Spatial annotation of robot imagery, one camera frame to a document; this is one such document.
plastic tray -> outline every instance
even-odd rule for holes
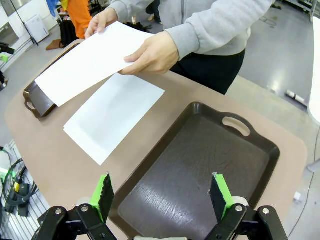
[[[254,208],[279,156],[244,118],[191,103],[115,194],[110,219],[130,239],[203,240],[217,224],[208,194],[212,173],[223,174],[231,194]]]

table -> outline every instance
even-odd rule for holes
[[[244,117],[258,133],[279,147],[278,163],[257,207],[275,207],[283,221],[306,164],[307,149],[303,141],[231,98],[173,72],[140,77],[164,89],[165,93],[102,166],[64,133],[63,126],[107,80],[54,109],[41,120],[25,108],[23,89],[14,97],[5,118],[25,164],[48,203],[72,209],[79,199],[93,194],[100,176],[106,172],[110,172],[114,191],[117,191],[183,110],[192,102],[201,102],[215,110]],[[108,220],[107,225],[118,239],[127,239],[111,221]]]

gray floor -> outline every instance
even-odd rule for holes
[[[276,26],[272,27],[262,21],[252,26],[245,61],[239,74],[247,80],[238,77],[227,95],[301,138],[308,148],[308,163],[311,163],[314,160],[319,126],[310,119],[304,108],[296,103],[288,103],[290,100],[284,97],[284,92],[290,89],[302,97],[306,97],[310,92],[313,28],[307,15],[288,5],[281,6],[282,10],[270,9],[266,14]],[[162,26],[157,24],[151,32],[159,32],[161,29]],[[45,50],[52,40],[59,37],[60,30],[56,27],[52,35],[40,43],[39,47],[34,46],[4,73],[10,81],[8,87],[0,92],[0,146],[12,140],[4,119],[7,104],[43,65],[59,53],[60,50]],[[317,156],[320,157],[320,146],[317,148]],[[290,213],[284,223],[288,234],[306,203],[310,181],[311,176],[306,176],[299,186],[302,202],[292,202]],[[316,173],[309,190],[306,208],[290,240],[319,239],[319,197],[320,175]]]
[[[9,78],[8,86],[0,92],[0,146],[8,144],[13,138],[6,127],[5,110],[12,98],[35,76],[38,71],[56,56],[61,49],[46,51],[46,47],[55,39],[60,38],[60,28],[54,27],[51,35],[33,45],[22,57],[17,59],[4,73]]]
[[[313,25],[308,14],[288,4],[276,5],[282,10],[270,8],[265,17],[253,24],[239,75],[305,110],[285,92],[289,89],[303,98],[310,93]]]

sheet of paper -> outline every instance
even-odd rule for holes
[[[64,125],[64,131],[102,165],[164,92],[136,76],[116,73]]]
[[[63,56],[35,82],[58,107],[132,63],[124,57],[138,50],[152,34],[120,22],[96,33]]]

white wall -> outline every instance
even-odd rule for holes
[[[39,15],[48,30],[52,29],[58,24],[55,18],[50,14],[46,0],[31,0],[31,2],[21,7],[18,12],[24,22],[27,22],[35,15]],[[4,8],[0,6],[0,28],[8,22],[10,23],[15,34],[19,37],[19,40],[11,46],[13,49],[17,50],[30,39],[30,36],[28,35],[28,32],[23,26],[17,13],[15,12],[8,17]],[[15,54],[7,64],[0,62],[0,70],[4,72],[31,45],[32,43],[26,45],[19,53]]]
[[[46,0],[32,0],[31,2],[21,7],[18,12],[24,22],[31,19],[34,15],[39,15],[43,19],[44,25],[48,30],[57,25],[57,21],[50,14]],[[7,22],[11,24],[11,27],[18,37],[21,37],[27,33],[17,13],[15,12],[8,17],[6,15],[6,12],[4,11],[4,8],[0,6],[0,28]]]

